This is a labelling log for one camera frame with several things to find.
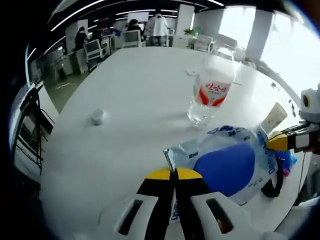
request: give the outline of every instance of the white pillar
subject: white pillar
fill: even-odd
[[[273,23],[273,13],[257,9],[250,35],[248,46],[246,47],[246,55],[252,59],[259,61],[264,51],[268,35]]]
[[[195,7],[181,4],[179,6],[178,17],[176,22],[175,34],[184,35],[185,29],[189,29],[194,15]]]
[[[71,25],[69,25],[64,31],[66,36],[66,51],[68,54],[71,53],[73,49],[76,47],[75,38],[78,33],[78,30],[81,27],[84,27],[85,33],[88,34],[88,19],[74,22]]]

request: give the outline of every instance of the white lab coat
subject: white lab coat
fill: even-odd
[[[163,16],[159,17],[159,15],[155,15],[149,19],[145,28],[150,33],[150,36],[167,36],[169,34],[169,24],[167,19]]]

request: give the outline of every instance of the desk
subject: desk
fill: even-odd
[[[90,235],[98,222],[104,236],[110,236],[144,177],[167,166],[162,150],[203,131],[187,117],[195,78],[185,70],[199,69],[206,56],[174,47],[121,49],[79,86],[44,145],[40,199],[47,223],[59,237]],[[276,101],[288,113],[277,130],[298,123],[281,86],[272,88],[264,74],[234,64],[236,82],[242,85],[232,86],[210,128],[253,127]],[[107,111],[108,118],[91,126],[89,118],[97,108]],[[257,229],[274,231],[291,209],[311,154],[305,155],[301,184],[304,153],[296,156],[278,198],[258,193],[243,206]]]

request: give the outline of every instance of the window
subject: window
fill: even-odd
[[[255,7],[227,7],[223,12],[219,34],[237,40],[238,45],[246,49],[252,32],[255,14]]]
[[[318,36],[294,18],[276,12],[261,60],[278,73],[300,97],[317,89],[320,76]]]

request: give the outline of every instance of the bottle label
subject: bottle label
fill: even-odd
[[[197,103],[202,105],[219,107],[224,102],[230,86],[231,83],[219,81],[205,84],[200,84],[196,81],[193,87],[194,99]]]

